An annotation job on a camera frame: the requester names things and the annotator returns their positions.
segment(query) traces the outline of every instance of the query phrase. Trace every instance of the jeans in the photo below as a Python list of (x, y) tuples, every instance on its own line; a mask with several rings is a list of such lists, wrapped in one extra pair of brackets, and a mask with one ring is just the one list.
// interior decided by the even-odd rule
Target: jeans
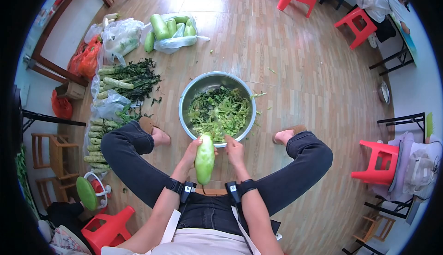
[[(151, 208), (169, 181), (167, 174), (140, 156), (151, 153), (153, 148), (152, 136), (143, 131), (136, 121), (105, 134), (101, 145), (103, 156), (114, 173)], [(310, 131), (293, 136), (287, 142), (286, 152), (294, 159), (292, 163), (256, 181), (269, 216), (303, 195), (320, 180), (332, 164), (331, 149)], [(206, 228), (242, 235), (227, 195), (207, 197), (193, 193), (186, 205), (180, 205), (180, 212), (182, 216), (177, 229)], [(239, 213), (241, 223), (248, 231), (241, 208)]]

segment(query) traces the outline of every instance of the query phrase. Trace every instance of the foot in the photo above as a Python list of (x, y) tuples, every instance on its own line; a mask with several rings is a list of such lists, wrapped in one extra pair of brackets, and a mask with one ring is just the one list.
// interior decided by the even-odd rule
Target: foot
[(291, 127), (291, 129), (277, 132), (274, 136), (274, 143), (283, 144), (284, 146), (286, 146), (291, 137), (302, 131), (306, 131), (305, 125), (296, 125), (294, 127)]
[(152, 138), (155, 146), (167, 146), (171, 144), (171, 138), (160, 128), (152, 127)]
[(375, 37), (374, 35), (369, 35), (368, 41), (372, 48), (377, 47), (377, 37)]

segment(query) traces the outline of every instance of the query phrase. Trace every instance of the brown slipper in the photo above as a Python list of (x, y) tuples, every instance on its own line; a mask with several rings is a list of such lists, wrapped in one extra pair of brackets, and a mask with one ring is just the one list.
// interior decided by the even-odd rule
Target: brown slipper
[(171, 136), (169, 136), (169, 134), (166, 133), (166, 131), (161, 129), (152, 119), (150, 119), (148, 117), (141, 117), (139, 120), (139, 123), (140, 123), (141, 129), (143, 129), (146, 133), (149, 133), (152, 135), (152, 129), (154, 127), (157, 127), (158, 129), (165, 132), (165, 134), (168, 135), (169, 138), (171, 138)]
[[(307, 131), (306, 126), (303, 125), (303, 124), (299, 124), (299, 125), (295, 125), (295, 126), (288, 127), (288, 128), (283, 129), (282, 131), (291, 130), (291, 129), (294, 130), (294, 135), (297, 135), (297, 134), (300, 133), (301, 131)], [(274, 144), (283, 144), (283, 143), (278, 143), (278, 142), (275, 140), (275, 135), (277, 135), (277, 133), (274, 133), (274, 135), (272, 135), (272, 142), (273, 142)]]

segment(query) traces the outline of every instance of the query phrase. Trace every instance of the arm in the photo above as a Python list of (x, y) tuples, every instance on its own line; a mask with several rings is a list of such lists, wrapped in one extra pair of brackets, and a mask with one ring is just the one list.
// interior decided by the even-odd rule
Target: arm
[[(243, 145), (229, 136), (226, 136), (226, 141), (228, 157), (234, 166), (238, 182), (251, 179), (243, 163)], [(260, 253), (283, 255), (272, 231), (268, 209), (257, 189), (248, 191), (241, 197), (241, 208), (249, 227), (249, 236)]]
[(409, 30), (409, 28), (406, 26), (406, 23), (404, 23), (403, 21), (400, 21), (400, 25), (401, 25), (401, 27), (403, 28), (403, 31), (406, 33), (406, 34), (410, 34), (411, 33), (411, 31)]
[[(188, 177), (189, 170), (194, 168), (197, 147), (202, 144), (200, 137), (191, 142), (186, 149), (183, 158), (175, 167), (171, 175), (181, 183), (184, 183)], [(168, 225), (174, 209), (177, 210), (180, 204), (180, 195), (176, 192), (163, 188), (160, 193), (152, 213), (147, 222), (132, 236), (129, 240), (117, 247), (128, 249), (134, 253), (146, 253), (153, 247), (156, 247), (163, 238), (164, 231)]]

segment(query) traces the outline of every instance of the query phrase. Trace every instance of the hand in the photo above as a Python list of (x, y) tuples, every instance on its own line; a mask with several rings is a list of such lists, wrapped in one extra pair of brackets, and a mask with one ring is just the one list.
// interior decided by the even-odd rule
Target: hand
[[(195, 168), (194, 161), (197, 155), (197, 147), (202, 144), (202, 140), (200, 140), (200, 136), (193, 140), (183, 155), (183, 158), (180, 160), (180, 164), (185, 166), (188, 170)], [(217, 148), (214, 147), (215, 155), (218, 155)]]
[(234, 167), (244, 165), (243, 157), (245, 155), (245, 149), (243, 148), (243, 145), (229, 135), (225, 135), (224, 138), (228, 143), (226, 145), (226, 152), (231, 164)]

